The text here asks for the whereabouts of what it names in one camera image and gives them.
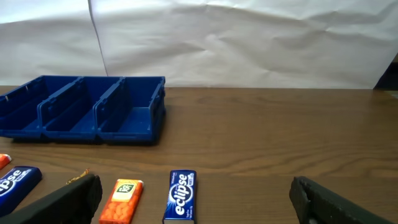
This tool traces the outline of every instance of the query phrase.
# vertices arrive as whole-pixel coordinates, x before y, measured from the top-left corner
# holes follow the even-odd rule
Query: wrinkled white paper
[[[398,52],[395,0],[92,0],[108,75],[168,86],[373,88]]]
[[[106,76],[88,1],[0,1],[0,85],[40,75]]]

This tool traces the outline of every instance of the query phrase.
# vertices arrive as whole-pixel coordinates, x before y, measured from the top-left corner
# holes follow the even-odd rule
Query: green tic tac logo
[[[118,188],[117,192],[128,193],[134,188],[134,184],[123,184]]]

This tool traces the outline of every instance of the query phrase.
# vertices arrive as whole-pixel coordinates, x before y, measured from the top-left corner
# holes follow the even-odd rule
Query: brown wooden surface
[[[1,92],[11,88],[1,87]],[[371,90],[168,88],[157,146],[16,143],[0,138],[13,166],[39,167],[26,206],[90,168],[103,200],[118,178],[145,190],[133,224],[161,223],[169,172],[198,172],[199,224],[298,223],[289,200],[305,175],[398,223],[398,100]]]

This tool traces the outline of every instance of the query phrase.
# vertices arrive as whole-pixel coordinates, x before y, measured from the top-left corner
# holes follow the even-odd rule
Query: bin compartment
[[[77,77],[41,76],[0,96],[0,136],[40,138],[37,105]]]
[[[121,78],[80,77],[39,105],[40,125],[52,139],[95,139],[95,104]]]
[[[98,135],[111,141],[155,141],[165,114],[164,77],[127,77],[96,106]]]

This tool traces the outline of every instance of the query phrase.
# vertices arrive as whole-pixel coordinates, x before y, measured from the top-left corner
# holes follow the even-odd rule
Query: blue bin
[[[42,76],[0,96],[0,136],[154,142],[165,114],[164,83]]]
[[[0,136],[40,138],[37,105],[77,77],[41,76],[0,96]]]

